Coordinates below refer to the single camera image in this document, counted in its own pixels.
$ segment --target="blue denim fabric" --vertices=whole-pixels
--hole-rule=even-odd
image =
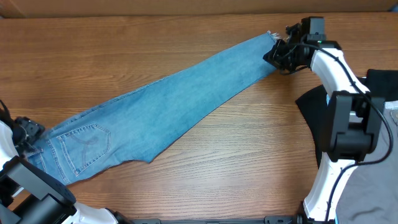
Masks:
[[[28,161],[64,184],[124,161],[150,162],[206,115],[272,73],[270,34],[75,115],[48,130]]]

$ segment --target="garment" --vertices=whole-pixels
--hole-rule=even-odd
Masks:
[[[124,161],[150,162],[197,122],[272,73],[266,33],[174,75],[75,115],[49,129],[28,161],[63,184]]]
[[[374,96],[384,97],[384,116],[389,123],[394,142],[398,142],[398,71],[369,70],[360,82]],[[326,113],[326,90],[318,86],[301,96],[296,104],[312,132],[318,166],[322,152],[318,147],[320,130]],[[388,135],[382,124],[377,147],[366,155],[365,161],[380,159],[388,148]],[[349,178],[336,208],[339,224],[394,223],[398,220],[398,144],[384,162],[358,167]]]

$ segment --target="robotic arm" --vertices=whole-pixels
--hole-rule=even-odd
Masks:
[[[281,71],[287,70],[289,74],[306,67],[311,68],[320,77],[330,98],[323,120],[324,128],[320,141],[323,154],[317,177],[303,202],[303,213],[299,213],[293,220],[290,217],[266,217],[249,221],[218,220],[216,223],[324,223],[328,206],[331,212],[327,223],[335,223],[337,202],[354,169],[345,172],[329,202],[337,176],[343,168],[363,161],[365,155],[372,153],[376,148],[381,119],[357,90],[366,93],[380,111],[383,110],[384,99],[370,96],[369,90],[348,68],[341,47],[335,41],[326,40],[323,18],[304,18],[301,24],[287,27],[287,34],[288,41],[279,39],[272,50],[265,54],[264,60]],[[331,55],[338,57],[347,72]],[[31,145],[43,133],[44,127],[29,118],[17,118],[13,121],[4,105],[3,107],[5,113],[0,110],[0,223],[160,224],[160,220],[129,221],[118,212],[105,208],[94,209],[76,202],[72,193],[59,181],[19,157],[24,151],[30,150]],[[7,207],[22,187],[31,195],[14,211],[10,211]],[[214,220],[184,223],[206,224],[214,223]]]

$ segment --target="brown wood surface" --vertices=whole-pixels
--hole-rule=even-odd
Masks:
[[[12,115],[49,128],[267,30],[283,34],[306,16],[1,20],[0,98]],[[341,44],[357,75],[398,69],[398,14],[322,16],[328,38]],[[220,106],[154,162],[127,162],[70,188],[80,202],[130,218],[293,214],[317,173],[310,130],[294,101],[319,84],[309,70],[288,77],[275,72]]]
[[[171,16],[377,12],[396,0],[0,0],[5,17]]]

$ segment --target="wooden table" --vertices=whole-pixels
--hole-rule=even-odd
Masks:
[[[328,39],[339,42],[357,75],[398,69],[398,14],[315,15],[325,16]],[[13,116],[49,128],[267,30],[283,34],[307,16],[0,20],[0,98]],[[319,84],[310,70],[274,73],[154,162],[127,162],[70,188],[80,202],[129,218],[294,214],[317,173],[312,136],[294,101]]]

